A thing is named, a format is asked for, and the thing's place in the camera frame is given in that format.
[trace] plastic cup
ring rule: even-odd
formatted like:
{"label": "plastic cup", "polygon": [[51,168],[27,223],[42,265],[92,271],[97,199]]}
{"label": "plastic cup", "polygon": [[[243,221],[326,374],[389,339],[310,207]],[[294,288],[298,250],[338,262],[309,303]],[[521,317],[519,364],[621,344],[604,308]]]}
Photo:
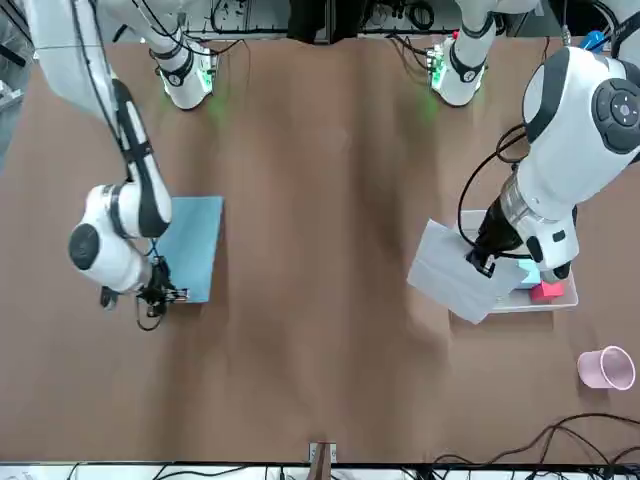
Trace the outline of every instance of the plastic cup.
{"label": "plastic cup", "polygon": [[610,346],[603,350],[584,352],[578,358],[580,379],[591,388],[629,390],[636,381],[636,368],[627,352]]}

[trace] brown tablecloth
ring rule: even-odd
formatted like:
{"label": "brown tablecloth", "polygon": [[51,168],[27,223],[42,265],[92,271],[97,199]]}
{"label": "brown tablecloth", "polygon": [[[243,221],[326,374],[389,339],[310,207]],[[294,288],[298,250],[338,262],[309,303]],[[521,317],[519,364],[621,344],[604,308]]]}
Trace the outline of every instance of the brown tablecloth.
{"label": "brown tablecloth", "polygon": [[[585,391],[575,367],[609,344],[640,361],[638,168],[581,208],[572,311],[473,326],[405,281],[427,220],[454,222],[464,181],[521,120],[543,44],[496,42],[460,109],[389,41],[238,45],[191,112],[144,46],[112,49],[172,194],[226,197],[213,300],[152,334],[130,298],[103,312],[67,258],[87,192],[123,164],[36,69],[0,178],[0,459],[304,461],[331,440],[341,462],[484,461],[565,415],[640,417],[640,387]],[[508,173],[489,167],[467,207]],[[609,454],[640,443],[624,425],[574,427]],[[598,459],[559,433],[548,461]]]}

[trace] blue board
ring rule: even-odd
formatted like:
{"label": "blue board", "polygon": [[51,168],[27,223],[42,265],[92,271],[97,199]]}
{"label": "blue board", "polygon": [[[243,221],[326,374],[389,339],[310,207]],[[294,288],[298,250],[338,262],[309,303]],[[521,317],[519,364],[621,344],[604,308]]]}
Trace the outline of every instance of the blue board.
{"label": "blue board", "polygon": [[189,289],[189,303],[209,301],[222,197],[174,197],[173,219],[158,239],[158,253],[171,269],[171,283]]}

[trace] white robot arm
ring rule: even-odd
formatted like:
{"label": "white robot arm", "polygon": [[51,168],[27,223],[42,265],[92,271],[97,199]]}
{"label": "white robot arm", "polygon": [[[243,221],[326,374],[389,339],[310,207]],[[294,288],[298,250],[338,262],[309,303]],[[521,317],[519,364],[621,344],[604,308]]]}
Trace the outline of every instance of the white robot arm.
{"label": "white robot arm", "polygon": [[525,13],[540,0],[456,0],[462,15],[458,38],[443,45],[444,66],[433,89],[449,105],[471,101],[480,86],[487,54],[496,37],[494,13]]}
{"label": "white robot arm", "polygon": [[490,272],[491,256],[524,243],[545,281],[566,278],[579,252],[576,205],[640,161],[640,0],[608,3],[626,14],[612,42],[618,59],[564,47],[527,86],[523,117],[531,149],[467,256],[482,273]]}
{"label": "white robot arm", "polygon": [[[104,307],[119,294],[133,293],[147,302],[148,316],[161,316],[168,303],[186,299],[187,292],[171,284],[163,257],[156,255],[150,263],[131,239],[155,241],[166,231],[171,197],[133,98],[104,55],[96,2],[28,0],[26,11],[52,90],[106,122],[126,167],[124,183],[94,187],[87,196],[84,216],[69,241],[71,260],[102,285]],[[199,84],[185,83],[172,98],[194,99],[201,92]]]}

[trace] cable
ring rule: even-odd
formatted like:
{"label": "cable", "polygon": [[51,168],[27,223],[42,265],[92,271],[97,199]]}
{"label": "cable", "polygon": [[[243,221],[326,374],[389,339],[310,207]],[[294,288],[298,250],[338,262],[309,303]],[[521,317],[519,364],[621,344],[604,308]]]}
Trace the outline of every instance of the cable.
{"label": "cable", "polygon": [[[131,0],[133,2],[134,5],[138,6],[137,3],[135,2],[135,0]],[[229,50],[231,50],[233,47],[235,47],[238,43],[243,42],[244,40],[236,40],[235,42],[233,42],[231,45],[229,45],[228,47],[223,48],[222,50],[214,50],[213,48],[209,48],[209,53],[203,53],[203,52],[199,52],[197,50],[194,50],[193,48],[191,48],[189,45],[182,43],[179,40],[176,40],[172,34],[170,34],[167,29],[164,27],[164,25],[162,25],[162,22],[160,21],[160,19],[156,16],[156,14],[153,12],[153,10],[151,10],[151,8],[149,8],[149,5],[147,4],[147,0],[140,0],[142,2],[142,4],[145,6],[145,8],[149,11],[149,14],[151,14],[151,17],[153,17],[153,20],[158,24],[158,26],[160,27],[160,29],[162,30],[162,34],[165,37],[169,37],[171,40],[174,41],[174,43],[176,45],[179,45],[181,48],[186,49],[187,51],[195,54],[195,55],[201,55],[203,57],[210,57],[212,54],[213,55],[222,55],[223,53],[228,52]]]}
{"label": "cable", "polygon": [[120,37],[122,36],[122,34],[124,32],[127,31],[127,28],[129,28],[127,25],[122,24],[120,25],[120,28],[118,28],[118,30],[116,30],[115,35],[113,36],[113,39],[111,40],[112,43],[116,43],[118,40],[120,40]]}
{"label": "cable", "polygon": [[529,18],[529,14],[531,12],[527,12],[524,14],[524,16],[522,17],[522,20],[520,21],[520,23],[518,24],[518,28],[516,29],[515,33],[513,34],[514,37],[517,37],[520,34],[520,30],[522,29],[522,26],[525,24],[525,22],[527,21],[527,19]]}
{"label": "cable", "polygon": [[[523,155],[522,157],[515,157],[515,158],[507,158],[504,157],[502,155],[502,152],[505,150],[505,148],[503,148],[502,144],[504,143],[504,141],[509,137],[509,135],[511,135],[512,133],[517,132],[518,130],[524,128],[525,125],[524,123],[520,123],[518,125],[516,125],[515,127],[511,127],[509,130],[507,130],[501,137],[500,140],[498,140],[498,143],[496,144],[496,157],[498,157],[498,159],[501,162],[504,163],[508,163],[508,164],[518,164],[520,163],[522,160],[524,160],[526,158],[526,155]],[[524,138],[526,136],[526,133],[521,133],[517,136],[517,138],[520,140],[522,138]]]}
{"label": "cable", "polygon": [[246,468],[247,467],[237,467],[237,468],[232,468],[230,470],[225,470],[224,472],[217,472],[217,473],[204,473],[204,472],[198,472],[197,470],[180,470],[179,472],[171,472],[171,473],[162,475],[160,477],[156,477],[154,478],[154,480],[165,480],[166,478],[177,477],[179,475],[195,475],[197,477],[213,478],[213,477],[219,477],[221,475],[226,475],[227,473],[239,472],[240,470],[244,470]]}
{"label": "cable", "polygon": [[[428,20],[425,22],[422,19],[418,18],[418,12],[425,12],[427,14]],[[407,12],[407,18],[411,22],[411,24],[421,31],[428,31],[435,21],[435,12],[431,5],[425,0],[418,0],[415,3],[409,5],[409,11]]]}
{"label": "cable", "polygon": [[67,480],[71,480],[71,477],[73,477],[74,472],[76,471],[76,469],[80,466],[80,462],[76,463],[73,468],[71,469],[71,471],[69,472],[69,475],[67,475]]}
{"label": "cable", "polygon": [[164,471],[167,469],[167,467],[168,467],[169,465],[171,465],[171,464],[170,464],[170,463],[165,463],[165,464],[162,466],[162,468],[161,468],[160,470],[158,470],[158,473],[156,473],[156,474],[155,474],[155,476],[153,477],[153,480],[158,480],[158,477],[159,477],[160,475],[162,475],[162,472],[164,472]]}
{"label": "cable", "polygon": [[596,0],[595,2],[593,2],[593,5],[598,10],[600,10],[600,12],[603,15],[605,15],[606,17],[609,18],[609,20],[613,24],[613,28],[612,28],[613,31],[615,31],[620,26],[620,22],[618,21],[618,17],[616,17],[616,14],[613,13],[613,10],[611,10],[607,4],[601,2],[600,0]]}
{"label": "cable", "polygon": [[[4,8],[3,5],[0,5],[0,9],[2,9],[2,11],[4,12],[4,14],[7,16],[7,18],[11,19],[11,15],[9,14],[9,12],[7,12],[7,10]],[[18,30],[20,30],[20,33],[29,41],[29,43],[31,45],[33,45],[33,41],[31,40],[31,37],[29,36],[29,34],[27,32],[25,32],[23,30],[23,28],[20,26],[20,24],[18,22],[11,22],[13,24],[14,27],[16,27]]]}
{"label": "cable", "polygon": [[562,7],[562,26],[567,25],[567,6],[569,5],[569,0],[564,0],[564,5]]}
{"label": "cable", "polygon": [[404,40],[405,40],[405,42],[407,42],[407,44],[408,44],[408,45],[409,45],[409,47],[411,48],[411,54],[413,55],[413,59],[416,61],[416,63],[417,63],[418,65],[420,65],[424,70],[427,70],[427,69],[428,69],[428,67],[427,67],[427,63],[426,63],[426,61],[425,61],[425,63],[422,63],[422,60],[420,60],[420,57],[418,56],[418,52],[422,52],[422,53],[423,53],[423,54],[425,54],[425,55],[426,55],[426,52],[425,52],[424,50],[422,50],[422,51],[421,51],[421,50],[418,50],[417,48],[415,48],[415,47],[413,46],[413,44],[411,43],[411,40],[409,39],[409,37],[408,37],[408,36],[407,36],[407,37],[405,37],[405,39],[404,39]]}
{"label": "cable", "polygon": [[[100,92],[98,92],[98,86],[96,85],[96,81],[93,78],[93,75],[91,74],[91,61],[89,60],[89,55],[87,54],[87,47],[84,44],[84,40],[82,38],[82,34],[80,33],[80,21],[78,19],[78,10],[76,7],[76,1],[77,0],[69,0],[69,4],[71,6],[71,16],[72,16],[72,20],[73,20],[73,28],[75,30],[75,34],[76,34],[76,39],[78,40],[78,43],[80,44],[80,52],[82,54],[82,59],[84,60],[86,66],[87,66],[87,74],[89,76],[89,82],[91,83],[91,88],[93,89],[93,93],[95,93],[96,95],[96,99],[98,100],[98,105],[100,106],[100,110],[102,111],[102,115],[104,116],[104,120],[107,123],[107,126],[109,127],[109,131],[111,132],[111,136],[113,137],[114,141],[116,142],[116,144],[118,145],[118,148],[120,149],[120,152],[122,154],[124,154],[124,150],[122,147],[122,142],[120,140],[120,136],[117,133],[116,127],[111,123],[111,119],[109,118],[109,115],[107,114],[107,107],[105,106],[104,102],[102,101],[102,97],[100,96]],[[93,10],[93,16],[94,16],[94,21],[96,22],[96,28],[99,28],[98,25],[98,21],[96,18],[96,11],[95,11],[95,6],[92,4],[92,7],[94,8]],[[104,52],[104,44],[102,43],[102,39],[100,39],[100,43],[102,45],[103,48],[103,52]]]}
{"label": "cable", "polygon": [[549,45],[551,44],[551,37],[547,36],[544,44],[544,50],[542,51],[542,56],[540,57],[540,65],[547,61],[547,52],[549,51]]}
{"label": "cable", "polygon": [[[500,138],[500,141],[498,142],[498,145],[500,145],[501,141],[503,140],[503,137],[505,137],[507,134],[503,135]],[[525,137],[524,133],[521,133],[520,135],[517,135],[516,137],[514,137],[513,139],[509,140],[507,143],[505,143],[501,148],[496,148],[496,151],[493,152],[491,155],[489,155],[487,158],[485,158],[480,165],[478,165],[476,167],[476,169],[473,171],[473,173],[471,174],[471,176],[469,177],[469,179],[467,180],[467,183],[464,185],[464,188],[462,189],[462,193],[460,194],[460,200],[458,201],[458,232],[460,233],[460,236],[464,239],[465,242],[467,242],[471,247],[478,249],[478,250],[484,250],[482,248],[480,248],[480,246],[478,246],[473,240],[471,240],[469,237],[467,237],[467,234],[464,233],[464,231],[462,230],[462,206],[464,204],[464,197],[467,195],[467,191],[469,190],[469,187],[471,186],[471,183],[473,182],[473,180],[476,178],[476,176],[478,175],[478,173],[480,173],[480,170],[482,170],[485,166],[487,166],[487,164],[493,160],[494,158],[496,158],[500,153],[502,153],[504,150],[506,150],[507,148],[509,148],[510,146],[514,145],[515,143],[519,142],[520,140],[522,140]],[[504,258],[513,258],[513,259],[527,259],[527,258],[531,258],[530,255],[523,255],[523,254],[516,254],[516,253],[508,253],[508,252],[486,252],[486,253],[490,253],[491,255],[493,255],[494,257],[504,257]]]}
{"label": "cable", "polygon": [[601,47],[602,45],[604,45],[605,43],[607,43],[609,40],[611,40],[611,35],[607,35],[606,37],[604,37],[602,40],[600,40],[598,43],[594,43],[593,45],[591,45],[587,50],[589,50],[590,52],[592,52],[593,50],[595,50],[598,47]]}
{"label": "cable", "polygon": [[620,452],[618,455],[616,455],[615,457],[613,457],[611,459],[612,464],[616,464],[618,463],[620,460],[622,460],[624,457],[626,457],[627,455],[629,455],[630,453],[633,452],[640,452],[640,445],[636,445],[634,447],[630,447],[627,448],[626,450],[623,450],[622,452]]}
{"label": "cable", "polygon": [[418,56],[418,55],[422,55],[423,57],[426,58],[427,52],[425,50],[422,50],[422,49],[414,47],[413,44],[411,43],[411,40],[409,39],[409,37],[405,37],[405,39],[403,40],[398,35],[388,35],[387,38],[391,39],[392,41],[396,41],[396,42],[400,43],[400,45],[402,45],[401,55],[403,57],[404,57],[404,50],[406,48],[411,52],[411,54],[413,55],[414,60],[416,61],[416,63],[418,65],[420,65],[421,68],[423,68],[424,70],[428,69],[426,61],[423,63],[423,61]]}
{"label": "cable", "polygon": [[[634,419],[628,418],[628,417],[623,417],[623,416],[620,416],[620,415],[614,415],[614,414],[610,414],[610,413],[599,413],[599,412],[580,413],[580,414],[577,414],[577,415],[571,415],[569,417],[565,417],[562,420],[560,420],[560,421],[558,421],[558,422],[556,422],[554,424],[547,425],[531,442],[529,442],[525,446],[519,447],[519,448],[510,449],[510,450],[505,450],[504,452],[499,453],[498,455],[496,455],[495,457],[493,457],[492,459],[490,459],[487,462],[474,463],[474,462],[471,462],[470,460],[468,460],[468,459],[466,459],[464,457],[461,457],[459,455],[446,453],[446,454],[443,454],[443,455],[440,455],[439,457],[437,457],[433,461],[432,465],[435,465],[435,464],[439,463],[441,460],[443,460],[445,458],[454,458],[456,460],[461,460],[462,463],[465,464],[465,466],[468,467],[468,468],[483,468],[483,467],[487,467],[489,465],[493,465],[494,463],[498,462],[499,460],[503,459],[504,457],[511,456],[511,455],[516,455],[518,453],[522,453],[522,452],[526,452],[527,450],[530,450],[545,436],[545,434],[547,432],[550,432],[553,435],[553,434],[555,434],[556,431],[559,431],[559,430],[562,430],[562,431],[570,430],[567,427],[563,427],[563,425],[565,423],[572,422],[574,420],[584,419],[584,418],[606,418],[606,419],[615,420],[615,421],[624,423],[626,425],[640,427],[640,421],[634,420]],[[573,430],[571,430],[571,435],[574,435],[576,438],[579,438],[580,440],[583,440],[583,441],[585,440],[584,437],[578,435]],[[618,458],[618,457],[622,458],[625,455],[628,455],[629,453],[631,453],[632,451],[636,451],[636,449],[638,451],[640,451],[640,446],[629,448],[629,449],[621,452],[621,454],[618,454],[618,456],[616,458]],[[615,461],[610,461],[610,462],[607,463],[608,466],[615,466],[615,464],[616,464]]]}
{"label": "cable", "polygon": [[424,51],[421,48],[416,48],[413,46],[413,44],[411,43],[411,40],[409,40],[409,37],[405,37],[405,40],[403,40],[402,38],[400,38],[398,34],[390,33],[389,35],[387,35],[387,38],[401,43],[405,48],[409,49],[411,52],[415,53],[416,55],[422,55],[423,57],[427,56],[426,51]]}
{"label": "cable", "polygon": [[[142,330],[143,332],[153,332],[155,329],[157,329],[160,326],[160,324],[164,320],[164,315],[160,315],[156,323],[147,327],[146,325],[143,325],[142,320],[140,320],[140,299],[138,297],[135,297],[134,302],[135,302],[134,307],[136,310],[136,324],[138,325],[138,328],[140,328],[140,330]],[[158,477],[157,475],[154,478],[154,480],[160,480],[160,478],[165,478],[165,477]]]}
{"label": "cable", "polygon": [[607,466],[609,466],[611,464],[611,462],[609,462],[609,460],[604,455],[604,453],[602,453],[602,451],[600,451],[598,449],[598,447],[596,447],[593,443],[591,443],[589,440],[584,438],[582,435],[580,435],[580,434],[576,433],[575,431],[571,430],[570,428],[564,427],[562,425],[554,426],[552,428],[551,432],[549,432],[549,437],[547,438],[547,441],[546,441],[545,446],[544,446],[544,450],[542,452],[542,455],[540,456],[540,461],[539,461],[540,464],[544,463],[544,460],[547,457],[547,453],[549,452],[549,448],[551,446],[551,440],[553,440],[553,436],[554,436],[556,431],[563,431],[563,432],[568,433],[569,435],[577,438],[578,440],[584,442],[586,445],[588,445],[594,452],[596,452],[600,456],[600,458],[604,461],[604,463]]}

